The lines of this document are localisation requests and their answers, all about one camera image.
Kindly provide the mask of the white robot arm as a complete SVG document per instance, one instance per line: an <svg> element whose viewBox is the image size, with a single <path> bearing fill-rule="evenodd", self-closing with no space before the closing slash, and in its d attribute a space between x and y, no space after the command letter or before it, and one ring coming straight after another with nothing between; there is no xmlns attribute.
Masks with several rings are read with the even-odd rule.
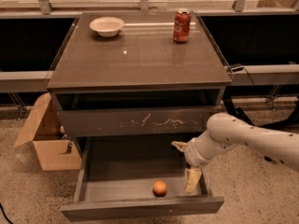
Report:
<svg viewBox="0 0 299 224"><path fill-rule="evenodd" d="M228 113L212 115L206 130L188 142L173 141L190 165L185 169L185 192L192 193L214 157L236 146L251 147L294 171L299 171L299 134L265 129L247 124Z"/></svg>

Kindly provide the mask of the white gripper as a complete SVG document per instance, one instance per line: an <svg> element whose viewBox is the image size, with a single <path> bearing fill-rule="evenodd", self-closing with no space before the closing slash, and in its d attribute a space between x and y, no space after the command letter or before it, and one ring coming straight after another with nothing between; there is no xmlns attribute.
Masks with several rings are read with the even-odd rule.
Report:
<svg viewBox="0 0 299 224"><path fill-rule="evenodd" d="M207 166L217 155L224 154L236 147L236 144L214 140L208 132L194 137L187 144L173 141L171 145L180 152L184 152L185 160L191 166L191 168L185 169L186 193L192 193L195 190L202 176L201 168Z"/></svg>

